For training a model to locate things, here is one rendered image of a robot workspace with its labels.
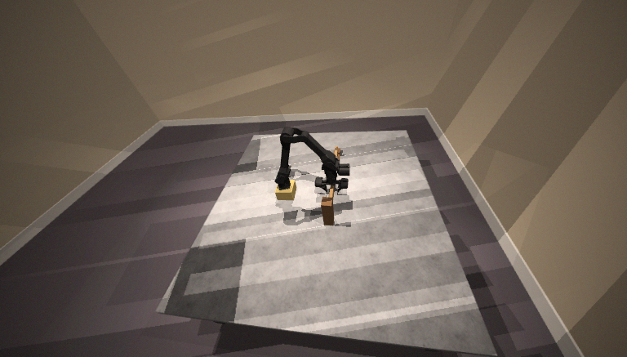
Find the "long wooden rail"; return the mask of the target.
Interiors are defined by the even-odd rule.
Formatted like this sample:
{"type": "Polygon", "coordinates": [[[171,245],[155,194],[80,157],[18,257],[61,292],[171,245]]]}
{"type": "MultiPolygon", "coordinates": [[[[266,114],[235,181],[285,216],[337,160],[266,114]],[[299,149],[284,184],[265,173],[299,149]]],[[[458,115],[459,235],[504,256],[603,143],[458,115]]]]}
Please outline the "long wooden rail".
{"type": "MultiPolygon", "coordinates": [[[[338,156],[338,146],[335,147],[335,156],[336,157],[338,156]]],[[[335,186],[331,185],[329,197],[332,197],[332,198],[334,197],[334,189],[335,189],[335,186]]]]}

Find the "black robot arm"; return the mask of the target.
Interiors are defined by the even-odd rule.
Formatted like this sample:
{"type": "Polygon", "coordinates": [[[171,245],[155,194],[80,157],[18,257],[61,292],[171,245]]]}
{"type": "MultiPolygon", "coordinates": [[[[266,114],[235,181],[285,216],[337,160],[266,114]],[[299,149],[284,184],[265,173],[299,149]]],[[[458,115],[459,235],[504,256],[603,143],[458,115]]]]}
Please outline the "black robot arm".
{"type": "Polygon", "coordinates": [[[319,156],[323,165],[322,170],[327,177],[350,176],[349,163],[340,164],[340,160],[330,151],[324,149],[307,131],[302,131],[296,127],[285,127],[280,136],[282,145],[281,165],[275,179],[279,190],[290,189],[291,182],[289,175],[291,166],[288,165],[291,143],[304,142],[316,155],[319,156]],[[298,136],[294,136],[294,134],[298,136]],[[336,172],[337,171],[337,172],[336,172]]]}

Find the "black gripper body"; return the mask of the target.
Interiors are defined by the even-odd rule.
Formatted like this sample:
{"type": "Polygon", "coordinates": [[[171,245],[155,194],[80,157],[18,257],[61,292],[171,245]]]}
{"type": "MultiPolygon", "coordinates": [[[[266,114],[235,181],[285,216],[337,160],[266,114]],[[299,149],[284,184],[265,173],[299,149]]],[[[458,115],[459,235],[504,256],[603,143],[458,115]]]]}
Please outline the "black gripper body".
{"type": "Polygon", "coordinates": [[[315,187],[321,187],[324,185],[336,185],[339,184],[339,186],[342,189],[348,189],[348,183],[349,183],[349,179],[348,178],[341,178],[339,180],[336,179],[336,175],[334,177],[327,177],[326,176],[326,181],[324,181],[322,179],[322,177],[316,177],[315,180],[315,187]]]}

